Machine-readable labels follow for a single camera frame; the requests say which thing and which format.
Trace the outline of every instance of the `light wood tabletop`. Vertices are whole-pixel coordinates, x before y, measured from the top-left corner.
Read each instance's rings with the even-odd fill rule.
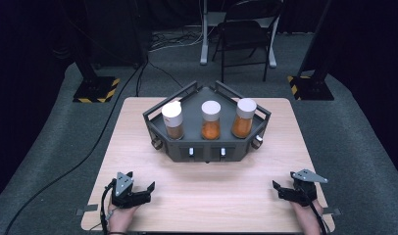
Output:
[[[264,143],[241,162],[174,163],[151,145],[143,113],[165,98],[127,98],[124,101],[104,161],[81,222],[89,230],[100,222],[104,187],[117,172],[133,172],[133,192],[144,191],[153,182],[151,203],[141,206],[131,231],[140,232],[301,232],[289,202],[279,199],[272,186],[292,188],[290,171],[303,168],[316,172],[299,125],[288,100],[253,98],[272,113]],[[326,208],[321,184],[318,198]],[[324,216],[331,231],[331,215]]]

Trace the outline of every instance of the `hand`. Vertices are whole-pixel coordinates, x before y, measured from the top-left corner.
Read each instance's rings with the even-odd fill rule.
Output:
[[[297,215],[297,220],[299,221],[299,224],[302,227],[305,235],[321,234],[321,227],[319,226],[316,215],[309,206],[302,207],[302,206],[300,206],[300,204],[293,203],[293,202],[290,202],[290,204],[291,204],[291,207],[294,209],[294,212]],[[313,205],[315,206],[316,211],[318,211],[318,213],[320,215],[322,215],[323,208],[319,204],[319,201],[314,200]]]
[[[134,217],[135,211],[140,206],[129,208],[129,209],[119,209],[111,203],[108,206],[108,212],[114,211],[108,220],[108,225],[110,227],[110,232],[123,232],[126,233],[128,231],[129,225],[132,222],[132,218]]]

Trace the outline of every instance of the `white cap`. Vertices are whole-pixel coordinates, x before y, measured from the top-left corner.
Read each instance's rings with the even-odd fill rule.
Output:
[[[216,101],[207,101],[202,104],[202,117],[208,121],[220,118],[221,105]]]
[[[181,105],[179,101],[167,103],[162,108],[163,121],[168,127],[177,127],[183,122],[181,114]]]
[[[236,113],[241,118],[252,118],[255,110],[257,109],[257,103],[250,98],[240,99],[236,106]]]

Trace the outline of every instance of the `spice rack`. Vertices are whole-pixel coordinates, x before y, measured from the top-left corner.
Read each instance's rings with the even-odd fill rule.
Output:
[[[257,104],[253,116],[251,133],[244,139],[235,137],[230,129],[236,114],[237,102],[233,98],[245,98],[223,83],[216,81],[215,87],[198,86],[196,81],[180,89],[150,110],[143,113],[151,144],[163,150],[174,162],[239,162],[249,148],[258,149],[263,144],[271,113]],[[168,102],[178,100],[183,114],[184,135],[179,140],[167,136],[160,109]],[[221,135],[217,140],[201,137],[201,106],[214,100],[221,104]]]

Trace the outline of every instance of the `spice jar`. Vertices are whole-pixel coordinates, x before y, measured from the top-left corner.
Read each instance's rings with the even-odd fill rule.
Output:
[[[221,105],[216,101],[207,101],[202,104],[202,137],[204,139],[220,138],[220,111]]]
[[[179,101],[167,103],[162,108],[163,121],[166,125],[168,136],[173,139],[183,137],[183,115],[181,114],[181,105]]]
[[[250,98],[240,99],[236,106],[236,116],[231,132],[238,138],[246,138],[252,127],[252,119],[257,109],[257,103]]]

